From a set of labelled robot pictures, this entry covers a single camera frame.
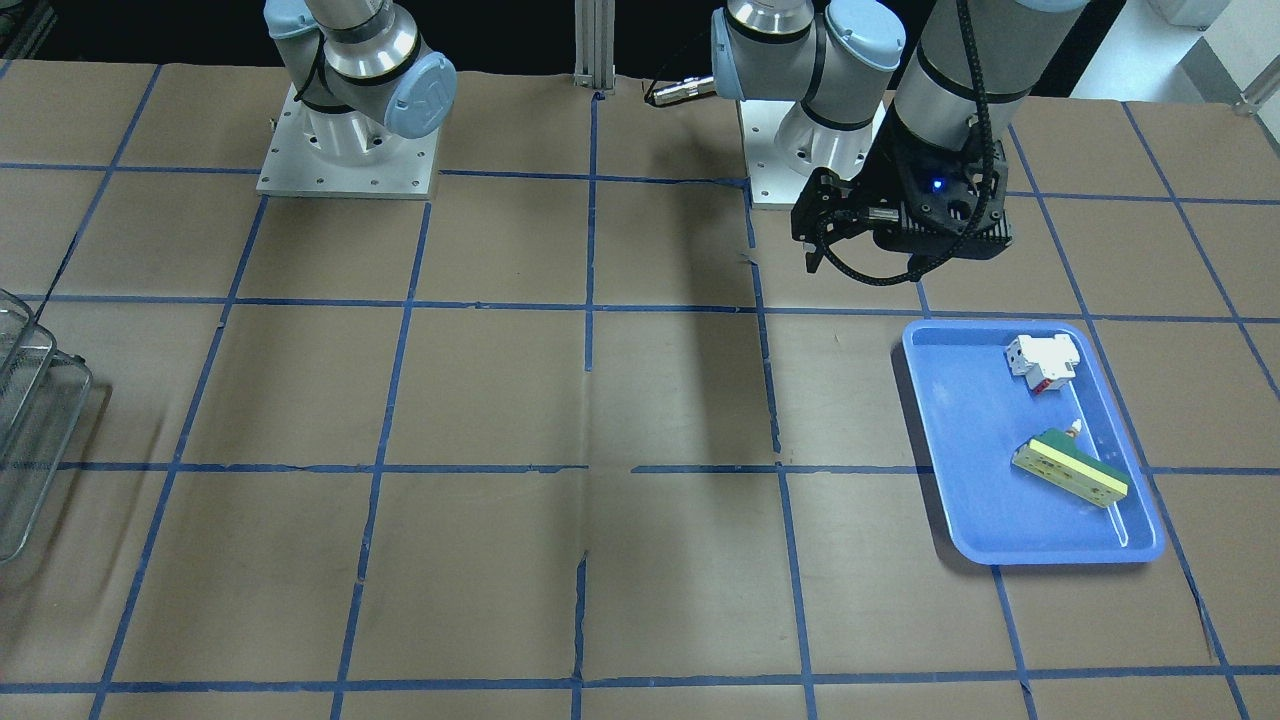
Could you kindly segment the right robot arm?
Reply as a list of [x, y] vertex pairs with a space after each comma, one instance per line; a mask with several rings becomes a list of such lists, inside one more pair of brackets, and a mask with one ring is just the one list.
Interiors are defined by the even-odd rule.
[[302, 136], [320, 158], [357, 167], [440, 129], [457, 72], [394, 1], [268, 1], [262, 18], [291, 74]]

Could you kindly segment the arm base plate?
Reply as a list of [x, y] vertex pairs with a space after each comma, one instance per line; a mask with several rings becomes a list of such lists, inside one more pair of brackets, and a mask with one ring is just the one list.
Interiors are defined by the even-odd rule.
[[886, 117], [882, 102], [870, 124], [838, 131], [814, 123], [796, 102], [749, 100], [739, 104], [751, 204], [765, 210], [794, 206], [818, 168], [850, 181], [863, 169]]
[[256, 191], [270, 197], [433, 197], [442, 132], [403, 138], [358, 111], [326, 114], [293, 99], [289, 87]]

